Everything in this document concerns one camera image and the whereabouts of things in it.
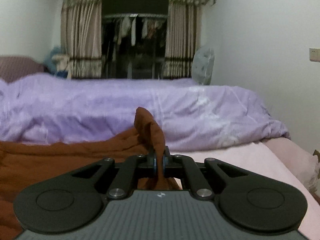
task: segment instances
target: brown fabric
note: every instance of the brown fabric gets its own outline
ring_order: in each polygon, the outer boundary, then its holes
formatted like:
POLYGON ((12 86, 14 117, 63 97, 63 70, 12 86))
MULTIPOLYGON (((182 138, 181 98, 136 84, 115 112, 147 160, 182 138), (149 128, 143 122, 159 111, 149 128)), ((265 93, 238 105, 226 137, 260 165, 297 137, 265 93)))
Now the brown fabric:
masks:
POLYGON ((191 77, 199 45, 200 0, 169 0, 164 78, 191 77))
POLYGON ((30 57, 0 57, 0 78, 8 83, 39 72, 44 72, 44 66, 30 57))
POLYGON ((25 187, 105 157, 122 162, 131 155, 147 154, 151 146, 157 154, 158 178, 141 179, 138 188, 179 189, 174 179, 163 177, 164 134, 152 115, 141 107, 137 109, 134 128, 108 141, 51 146, 0 142, 0 239, 10 240, 21 232, 12 202, 25 187))
POLYGON ((101 1, 63 1, 61 46, 70 56, 72 77, 101 77, 101 1))

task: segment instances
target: ribbed gray surface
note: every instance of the ribbed gray surface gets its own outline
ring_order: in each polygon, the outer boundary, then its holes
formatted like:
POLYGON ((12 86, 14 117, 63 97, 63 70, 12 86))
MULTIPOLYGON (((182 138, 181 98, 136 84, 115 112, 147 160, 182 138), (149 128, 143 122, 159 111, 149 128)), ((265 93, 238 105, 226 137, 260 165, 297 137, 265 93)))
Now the ribbed gray surface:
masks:
POLYGON ((298 231, 258 236, 226 222, 214 204, 198 201, 187 191, 138 191, 111 201, 88 226, 63 235, 25 231, 18 240, 305 240, 298 231))

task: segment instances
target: purple blanket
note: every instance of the purple blanket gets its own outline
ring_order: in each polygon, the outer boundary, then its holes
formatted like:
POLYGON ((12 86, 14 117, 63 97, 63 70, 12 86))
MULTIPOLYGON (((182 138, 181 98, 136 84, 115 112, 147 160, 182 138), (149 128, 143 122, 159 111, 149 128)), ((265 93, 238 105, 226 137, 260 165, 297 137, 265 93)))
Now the purple blanket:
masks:
POLYGON ((0 80, 0 140, 33 144, 107 140, 148 109, 172 151, 210 150, 287 137, 261 99, 240 87, 191 79, 75 81, 35 74, 0 80))

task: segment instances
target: bed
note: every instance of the bed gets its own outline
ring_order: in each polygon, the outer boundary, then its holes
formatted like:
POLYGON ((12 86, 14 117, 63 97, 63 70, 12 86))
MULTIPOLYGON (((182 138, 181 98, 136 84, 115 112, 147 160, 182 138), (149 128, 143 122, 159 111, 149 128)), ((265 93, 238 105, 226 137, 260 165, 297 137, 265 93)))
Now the bed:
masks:
POLYGON ((250 90, 192 79, 75 81, 36 73, 0 80, 0 104, 0 141, 37 145, 108 140, 132 127, 142 106, 172 153, 201 162, 217 157, 300 189, 309 204, 301 232, 320 239, 320 207, 309 193, 318 159, 290 141, 286 126, 250 90))

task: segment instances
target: wall outlet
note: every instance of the wall outlet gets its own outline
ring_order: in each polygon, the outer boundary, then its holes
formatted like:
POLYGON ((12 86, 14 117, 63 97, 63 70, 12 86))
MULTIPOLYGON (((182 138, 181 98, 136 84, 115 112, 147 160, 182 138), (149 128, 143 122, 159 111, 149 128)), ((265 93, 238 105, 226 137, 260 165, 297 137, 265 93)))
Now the wall outlet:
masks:
POLYGON ((320 62, 320 49, 309 49, 310 61, 320 62))

